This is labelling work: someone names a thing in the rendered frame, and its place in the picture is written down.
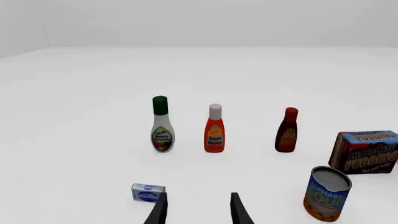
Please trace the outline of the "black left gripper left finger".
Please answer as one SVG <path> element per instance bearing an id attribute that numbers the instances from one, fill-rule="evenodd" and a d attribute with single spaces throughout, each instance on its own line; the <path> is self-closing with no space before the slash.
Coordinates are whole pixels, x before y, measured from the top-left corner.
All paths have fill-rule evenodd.
<path id="1" fill-rule="evenodd" d="M 145 220 L 144 224 L 165 224 L 167 218 L 168 200 L 167 193 L 162 192 L 159 195 L 152 211 Z"/>

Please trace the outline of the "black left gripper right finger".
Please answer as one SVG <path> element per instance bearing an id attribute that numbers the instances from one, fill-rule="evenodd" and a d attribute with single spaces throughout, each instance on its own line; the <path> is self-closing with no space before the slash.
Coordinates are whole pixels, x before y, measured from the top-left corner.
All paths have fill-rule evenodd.
<path id="1" fill-rule="evenodd" d="M 237 192 L 231 193 L 230 210 L 233 224 L 254 224 Z"/>

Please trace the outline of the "dark bbq sauce bottle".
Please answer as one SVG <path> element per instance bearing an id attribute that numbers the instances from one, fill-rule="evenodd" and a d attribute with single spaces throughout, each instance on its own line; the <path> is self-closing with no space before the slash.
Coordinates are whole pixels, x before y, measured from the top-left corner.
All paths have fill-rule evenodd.
<path id="1" fill-rule="evenodd" d="M 297 108 L 286 108 L 275 138 L 275 149 L 278 152 L 293 152 L 297 142 Z"/>

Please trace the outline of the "small blue cream cheese box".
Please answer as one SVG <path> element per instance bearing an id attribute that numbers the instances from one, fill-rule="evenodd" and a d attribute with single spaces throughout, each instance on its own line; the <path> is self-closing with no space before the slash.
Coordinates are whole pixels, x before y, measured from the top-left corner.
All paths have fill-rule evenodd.
<path id="1" fill-rule="evenodd" d="M 160 195 L 166 192 L 164 186 L 134 183 L 131 186 L 134 201 L 156 203 Z"/>

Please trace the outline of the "tomato ketchup bottle white cap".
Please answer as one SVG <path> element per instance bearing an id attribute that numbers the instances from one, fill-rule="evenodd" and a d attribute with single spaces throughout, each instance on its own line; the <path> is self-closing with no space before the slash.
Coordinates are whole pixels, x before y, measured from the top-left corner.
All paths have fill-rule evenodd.
<path id="1" fill-rule="evenodd" d="M 206 152 L 219 153 L 224 151 L 224 145 L 225 133 L 222 106 L 220 104 L 211 104 L 204 132 L 204 149 Z"/>

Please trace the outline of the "ranch dressing bottle green cap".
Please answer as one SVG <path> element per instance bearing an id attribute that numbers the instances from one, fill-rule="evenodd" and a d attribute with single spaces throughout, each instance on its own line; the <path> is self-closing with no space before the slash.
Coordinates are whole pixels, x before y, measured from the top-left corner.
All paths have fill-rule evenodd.
<path id="1" fill-rule="evenodd" d="M 150 140 L 157 152 L 169 152 L 174 146 L 175 131 L 169 119 L 168 101 L 166 96 L 155 96 L 152 99 L 154 122 Z"/>

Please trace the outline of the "alphabet soup tin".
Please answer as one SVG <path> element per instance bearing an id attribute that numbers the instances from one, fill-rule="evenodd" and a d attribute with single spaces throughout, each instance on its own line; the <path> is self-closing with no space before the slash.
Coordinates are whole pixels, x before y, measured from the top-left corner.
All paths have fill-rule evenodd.
<path id="1" fill-rule="evenodd" d="M 340 217 L 352 182 L 332 167 L 314 167 L 303 199 L 305 210 L 317 220 L 335 222 Z"/>

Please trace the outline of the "chocolate pudding box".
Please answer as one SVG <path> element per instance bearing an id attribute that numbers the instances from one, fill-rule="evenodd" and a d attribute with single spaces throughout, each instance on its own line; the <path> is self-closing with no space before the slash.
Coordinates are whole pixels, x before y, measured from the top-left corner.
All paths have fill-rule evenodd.
<path id="1" fill-rule="evenodd" d="M 391 173 L 397 160 L 395 132 L 340 132 L 328 164 L 346 175 L 379 174 Z"/>

